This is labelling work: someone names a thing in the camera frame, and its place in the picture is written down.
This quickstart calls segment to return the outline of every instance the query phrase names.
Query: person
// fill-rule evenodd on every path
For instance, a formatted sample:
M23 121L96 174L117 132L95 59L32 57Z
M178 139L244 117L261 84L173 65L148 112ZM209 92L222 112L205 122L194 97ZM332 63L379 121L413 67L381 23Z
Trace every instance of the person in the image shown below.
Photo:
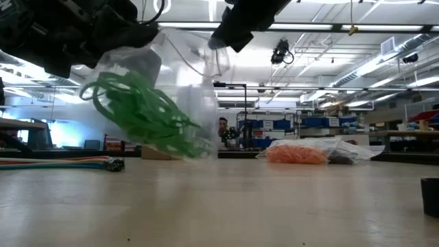
M224 133L227 131L227 118L220 117L219 118L219 129L218 129L218 136L222 137Z

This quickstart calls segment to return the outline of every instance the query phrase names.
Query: ceiling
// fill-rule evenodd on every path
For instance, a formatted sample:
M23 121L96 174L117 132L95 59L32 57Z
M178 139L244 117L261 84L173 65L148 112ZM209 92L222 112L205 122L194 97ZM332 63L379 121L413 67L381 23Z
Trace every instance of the ceiling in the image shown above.
M152 18L156 11L154 3L161 0L145 1L144 20ZM169 11L162 14L158 21L221 21L224 9L228 6L222 0L165 0ZM132 0L137 6L139 20L142 19L142 0ZM439 23L439 0L417 4L412 0L378 0L353 3L354 23L381 24L437 24ZM302 0L292 1L275 18L281 22L323 22L350 23L351 4L346 0ZM380 52L380 44L391 37L395 40L407 40L414 35L407 34L328 34L328 33L293 33L266 32L254 33L253 40L239 53L228 49L230 69L220 78L221 82L249 86L258 84L276 86L327 86L322 85L321 76L338 76L353 68L373 54ZM271 65L272 50L280 39L287 39L295 60L292 65L282 64L279 69ZM423 47L419 51L419 60L415 64L398 64L396 61L364 75L373 80L383 80L398 72L408 70L416 64L427 62L439 54L436 43ZM84 83L91 69L76 66L72 69L72 78L79 84ZM242 96L243 91L220 91L219 96ZM279 97L298 97L302 91L285 91ZM258 95L250 91L249 95Z

